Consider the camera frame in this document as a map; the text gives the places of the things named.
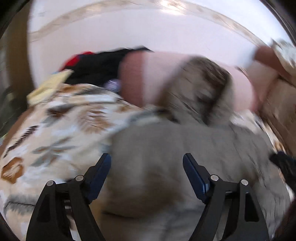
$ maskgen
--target gray cloth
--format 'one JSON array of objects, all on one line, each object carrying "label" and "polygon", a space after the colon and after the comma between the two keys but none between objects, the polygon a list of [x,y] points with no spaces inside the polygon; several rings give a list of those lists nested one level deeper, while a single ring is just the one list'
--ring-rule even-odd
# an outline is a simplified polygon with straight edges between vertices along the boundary
[{"label": "gray cloth", "polygon": [[[221,86],[205,78],[208,72],[215,73],[210,79]],[[200,87],[183,89],[180,79],[185,85]],[[164,120],[132,126],[113,137],[112,167],[104,187],[106,213],[100,221],[106,240],[190,238],[204,204],[196,198],[183,169],[185,153],[191,153],[198,164],[224,181],[247,179],[269,233],[274,233],[290,204],[289,195],[278,168],[268,160],[271,143],[267,135],[227,123],[231,115],[230,81],[229,74],[216,64],[204,58],[192,59],[167,95],[167,107],[178,123]],[[222,238],[226,218],[227,210],[215,240]]]}]

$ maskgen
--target orange flower print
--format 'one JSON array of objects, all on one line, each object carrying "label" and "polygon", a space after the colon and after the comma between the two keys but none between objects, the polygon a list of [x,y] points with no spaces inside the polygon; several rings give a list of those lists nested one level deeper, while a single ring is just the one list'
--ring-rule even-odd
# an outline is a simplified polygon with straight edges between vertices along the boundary
[{"label": "orange flower print", "polygon": [[22,165],[23,159],[21,157],[13,158],[1,171],[1,178],[16,183],[17,179],[23,175],[24,167]]}]

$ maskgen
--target yellow cloth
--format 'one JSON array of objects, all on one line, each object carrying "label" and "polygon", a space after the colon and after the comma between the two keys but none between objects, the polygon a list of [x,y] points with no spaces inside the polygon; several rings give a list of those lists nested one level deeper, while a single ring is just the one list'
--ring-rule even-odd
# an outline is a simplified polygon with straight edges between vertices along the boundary
[{"label": "yellow cloth", "polygon": [[27,95],[27,101],[30,106],[37,105],[52,97],[59,88],[61,83],[64,83],[73,70],[67,69],[62,72],[52,74],[48,80],[42,83],[38,89]]}]

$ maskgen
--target floral blanket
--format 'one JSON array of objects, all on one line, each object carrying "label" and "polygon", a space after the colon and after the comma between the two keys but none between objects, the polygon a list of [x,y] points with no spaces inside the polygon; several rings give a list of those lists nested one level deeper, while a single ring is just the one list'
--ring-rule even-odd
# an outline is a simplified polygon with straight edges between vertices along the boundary
[{"label": "floral blanket", "polygon": [[83,175],[108,152],[112,134],[141,113],[119,95],[90,84],[62,84],[34,107],[0,158],[0,212],[20,240],[46,182]]}]

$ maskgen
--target metal screw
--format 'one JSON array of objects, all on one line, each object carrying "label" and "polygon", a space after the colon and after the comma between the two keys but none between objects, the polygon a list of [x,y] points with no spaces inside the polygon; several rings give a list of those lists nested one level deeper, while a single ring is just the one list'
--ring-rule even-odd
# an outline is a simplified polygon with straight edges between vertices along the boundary
[{"label": "metal screw", "polygon": [[241,183],[242,183],[242,185],[245,185],[245,186],[249,184],[249,182],[245,179],[241,180]]},{"label": "metal screw", "polygon": [[80,182],[80,181],[83,180],[83,178],[84,177],[82,175],[79,175],[79,176],[75,177],[75,180],[78,181],[78,182]]},{"label": "metal screw", "polygon": [[51,185],[53,185],[53,183],[54,183],[54,181],[50,180],[46,183],[46,185],[50,187]]},{"label": "metal screw", "polygon": [[216,175],[212,175],[211,176],[211,179],[213,180],[213,181],[218,181],[219,180],[219,177],[218,176],[216,176]]}]

